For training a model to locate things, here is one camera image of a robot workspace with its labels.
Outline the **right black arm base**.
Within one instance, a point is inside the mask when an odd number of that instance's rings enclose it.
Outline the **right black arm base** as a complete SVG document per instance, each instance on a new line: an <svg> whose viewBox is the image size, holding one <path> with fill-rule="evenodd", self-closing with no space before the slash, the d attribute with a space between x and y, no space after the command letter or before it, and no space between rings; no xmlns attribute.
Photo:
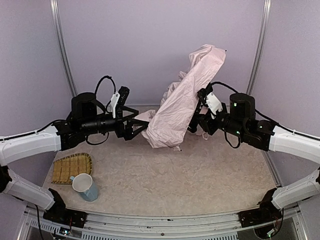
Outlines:
<svg viewBox="0 0 320 240"><path fill-rule="evenodd" d="M258 202L258 208L243 210L238 213L242 228L268 223L283 217L282 210L272 204L275 191L276 188L267 191L262 200Z"/></svg>

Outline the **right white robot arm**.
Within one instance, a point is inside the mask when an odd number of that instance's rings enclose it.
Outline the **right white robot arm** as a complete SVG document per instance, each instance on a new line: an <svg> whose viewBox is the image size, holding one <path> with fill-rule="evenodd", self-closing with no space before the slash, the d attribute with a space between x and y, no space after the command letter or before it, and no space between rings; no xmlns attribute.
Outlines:
<svg viewBox="0 0 320 240"><path fill-rule="evenodd" d="M246 143L265 152L291 154L314 163L320 162L320 139L280 126L275 121L256 119L255 99L245 93L229 97L230 109L218 100L213 92L201 89L198 104L191 120L191 132L200 126L213 135L221 130L231 134L238 143ZM277 211L295 202L320 193L320 171L316 169L306 177L284 187L269 190L259 203L261 209Z"/></svg>

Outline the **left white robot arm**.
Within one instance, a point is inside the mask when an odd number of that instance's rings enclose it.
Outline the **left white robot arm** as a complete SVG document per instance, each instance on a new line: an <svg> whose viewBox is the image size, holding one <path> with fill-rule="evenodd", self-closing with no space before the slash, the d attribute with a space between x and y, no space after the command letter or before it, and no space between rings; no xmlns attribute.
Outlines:
<svg viewBox="0 0 320 240"><path fill-rule="evenodd" d="M20 177L8 165L34 155L75 148L94 134L115 132L118 138L133 139L149 123L136 119L139 111L125 106L128 95L127 88L115 92L111 98L111 110L106 110L95 93L84 92L72 98L67 119L54 120L38 130L1 137L1 193L35 204L47 212L64 211L66 205L57 191Z"/></svg>

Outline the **aluminium front rail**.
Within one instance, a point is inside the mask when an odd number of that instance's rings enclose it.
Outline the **aluminium front rail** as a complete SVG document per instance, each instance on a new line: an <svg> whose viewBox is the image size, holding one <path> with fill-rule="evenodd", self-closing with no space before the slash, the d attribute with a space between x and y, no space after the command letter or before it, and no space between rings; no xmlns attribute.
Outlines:
<svg viewBox="0 0 320 240"><path fill-rule="evenodd" d="M144 216L102 213L86 210L83 227L72 226L67 235L60 234L67 225L42 218L28 204L18 225L17 240L31 239L42 230L45 239L56 240L240 240L243 235L257 239L258 229L276 226L271 240L311 239L302 212L296 203L287 206L279 220L244 226L240 211L211 214Z"/></svg>

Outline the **light blue plastic pitcher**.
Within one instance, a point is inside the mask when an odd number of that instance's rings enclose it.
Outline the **light blue plastic pitcher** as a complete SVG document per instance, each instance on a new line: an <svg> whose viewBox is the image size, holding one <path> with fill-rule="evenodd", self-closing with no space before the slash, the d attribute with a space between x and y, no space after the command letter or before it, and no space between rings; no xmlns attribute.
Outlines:
<svg viewBox="0 0 320 240"><path fill-rule="evenodd" d="M80 173L70 176L72 189L77 192L85 201L93 202L98 199L98 188L91 175Z"/></svg>

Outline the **woven bamboo tray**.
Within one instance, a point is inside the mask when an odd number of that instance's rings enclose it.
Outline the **woven bamboo tray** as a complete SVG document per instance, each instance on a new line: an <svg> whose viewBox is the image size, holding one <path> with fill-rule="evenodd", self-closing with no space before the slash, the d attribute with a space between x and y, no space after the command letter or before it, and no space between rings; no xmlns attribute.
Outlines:
<svg viewBox="0 0 320 240"><path fill-rule="evenodd" d="M93 161L88 153L75 153L53 162L53 173L51 183L56 185L70 185L70 177L79 174L91 175L93 172Z"/></svg>

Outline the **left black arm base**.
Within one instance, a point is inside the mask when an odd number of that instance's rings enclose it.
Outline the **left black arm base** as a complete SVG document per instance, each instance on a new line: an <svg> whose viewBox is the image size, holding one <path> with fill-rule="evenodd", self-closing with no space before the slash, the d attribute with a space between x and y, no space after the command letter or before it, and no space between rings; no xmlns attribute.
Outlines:
<svg viewBox="0 0 320 240"><path fill-rule="evenodd" d="M66 204L60 194L51 188L48 190L53 196L54 203L48 210L44 211L43 218L55 223L83 229L88 214L84 211L66 208Z"/></svg>

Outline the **left aluminium frame post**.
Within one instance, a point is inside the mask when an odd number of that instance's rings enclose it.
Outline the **left aluminium frame post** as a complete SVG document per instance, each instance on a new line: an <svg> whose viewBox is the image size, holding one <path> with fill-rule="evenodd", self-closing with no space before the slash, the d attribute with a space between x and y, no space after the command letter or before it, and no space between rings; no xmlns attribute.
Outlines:
<svg viewBox="0 0 320 240"><path fill-rule="evenodd" d="M50 8L51 14L53 18L53 24L55 28L55 34L57 37L58 49L59 54L62 61L62 66L64 69L67 85L69 87L69 91L72 97L75 97L78 94L76 84L73 78L72 70L70 61L68 58L68 52L66 48L63 27L62 27L62 20L60 17L60 9L59 9L59 2L57 0L50 0Z"/></svg>

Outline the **pink and black folding umbrella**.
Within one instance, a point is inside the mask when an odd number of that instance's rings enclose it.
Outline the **pink and black folding umbrella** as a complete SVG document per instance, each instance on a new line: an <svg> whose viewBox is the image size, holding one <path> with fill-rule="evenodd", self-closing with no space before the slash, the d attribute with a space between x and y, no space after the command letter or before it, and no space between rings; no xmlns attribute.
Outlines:
<svg viewBox="0 0 320 240"><path fill-rule="evenodd" d="M189 54L190 69L179 73L162 97L158 110L147 110L135 117L148 122L141 135L152 148L178 148L195 113L197 92L205 88L218 73L226 59L226 51L205 44Z"/></svg>

